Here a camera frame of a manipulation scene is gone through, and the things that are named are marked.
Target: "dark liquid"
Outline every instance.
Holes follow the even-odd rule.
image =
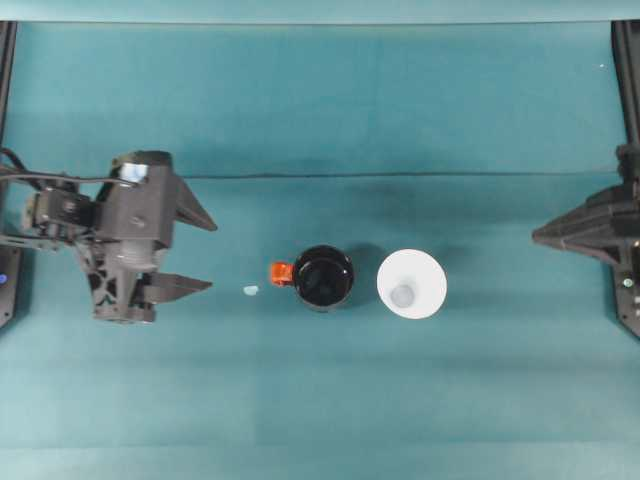
[[[300,296],[319,307],[342,301],[351,290],[352,274],[340,262],[330,258],[309,260],[298,270]]]

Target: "teal surface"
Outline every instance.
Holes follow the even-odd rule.
[[[25,24],[6,143],[78,174],[145,148],[198,176],[611,171],[609,37],[606,22]]]
[[[178,228],[165,270],[215,285],[163,306],[153,326],[91,320],[71,253],[36,255],[28,315],[0,333],[3,468],[8,478],[83,478],[72,468],[79,463],[115,478],[124,467],[112,462],[135,469],[139,452],[164,465],[163,474],[138,467],[155,478],[183,469],[252,478],[263,462],[261,478],[323,478],[330,466],[339,478],[365,478],[364,451],[407,448],[373,464],[391,469],[405,458],[393,468],[420,476],[425,448],[426,458],[439,452],[426,471],[440,478],[503,469],[536,478],[566,458],[609,451],[609,442],[635,442],[640,348],[613,320],[607,272],[529,241],[534,226],[614,179],[191,181],[221,228]],[[270,261],[321,242],[358,267],[351,303],[326,315],[267,284]],[[377,265],[406,246],[432,252],[448,273],[447,303],[429,321],[394,317],[376,297]],[[258,295],[246,296],[247,285]],[[543,459],[545,444],[560,450]],[[637,455],[623,453],[623,464],[636,465]],[[305,467],[319,458],[324,469]],[[610,478],[637,472],[605,465],[617,474]],[[580,478],[601,478],[602,468]]]
[[[130,23],[416,24],[616,20],[636,0],[3,0],[0,18]]]
[[[150,326],[92,320],[70,251],[27,257],[0,478],[636,479],[640,344],[609,272],[530,241],[617,180],[608,35],[21,25],[6,145],[83,174],[169,149],[220,230],[177,227],[163,270],[214,286]],[[284,178],[211,178],[262,173]],[[357,275],[325,315],[267,281],[318,243]],[[447,271],[428,321],[377,299],[407,247]]]

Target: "mug handle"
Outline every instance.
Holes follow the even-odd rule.
[[[278,287],[293,285],[293,264],[286,262],[272,263],[271,283]]]

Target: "small white object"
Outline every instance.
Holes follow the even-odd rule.
[[[120,179],[128,182],[140,183],[147,176],[149,165],[138,163],[124,163],[120,167]]]
[[[427,318],[442,307],[447,276],[440,264],[421,250],[398,250],[378,270],[378,294],[396,315]]]
[[[258,288],[257,285],[248,285],[244,287],[242,291],[249,297],[255,297],[258,294],[258,291],[260,291],[260,288]]]

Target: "cable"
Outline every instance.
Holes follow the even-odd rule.
[[[69,177],[67,175],[52,175],[49,173],[29,172],[24,173],[0,173],[0,181],[3,180],[57,180],[60,182],[71,183],[117,183],[120,185],[126,185],[128,187],[135,187],[138,184],[136,182],[130,182],[129,180],[122,180],[120,178],[112,177]]]
[[[24,163],[22,163],[22,160],[20,160],[18,154],[10,148],[0,147],[0,154],[5,155],[11,161],[11,163],[13,163],[13,166],[16,167],[17,170],[20,170],[22,172],[27,171],[27,167],[24,166]],[[42,185],[40,185],[40,183],[35,180],[30,180],[29,185],[31,185],[37,191],[42,190]]]

